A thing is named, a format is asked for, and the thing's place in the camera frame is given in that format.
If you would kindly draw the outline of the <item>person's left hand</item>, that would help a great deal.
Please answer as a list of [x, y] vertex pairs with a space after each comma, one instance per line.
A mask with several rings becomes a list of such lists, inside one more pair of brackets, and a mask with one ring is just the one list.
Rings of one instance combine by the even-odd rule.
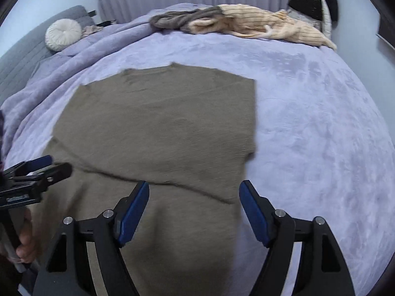
[[22, 263], [32, 263], [38, 254], [38, 242], [34, 237], [31, 212], [29, 208], [25, 210], [23, 226], [19, 235], [20, 245], [15, 250], [16, 255]]

